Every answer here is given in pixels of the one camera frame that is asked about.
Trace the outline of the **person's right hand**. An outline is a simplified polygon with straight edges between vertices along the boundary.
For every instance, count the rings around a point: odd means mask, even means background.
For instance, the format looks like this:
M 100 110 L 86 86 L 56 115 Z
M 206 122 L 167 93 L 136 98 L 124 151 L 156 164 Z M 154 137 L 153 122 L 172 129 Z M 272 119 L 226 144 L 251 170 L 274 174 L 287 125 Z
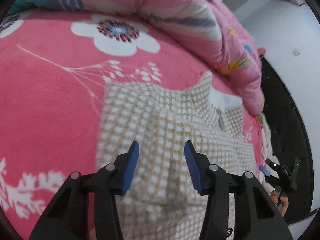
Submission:
M 273 190 L 270 194 L 270 198 L 274 205 L 280 204 L 281 208 L 278 211 L 280 212 L 281 216 L 284 217 L 289 207 L 289 199 L 287 196 L 278 197 L 277 191 Z

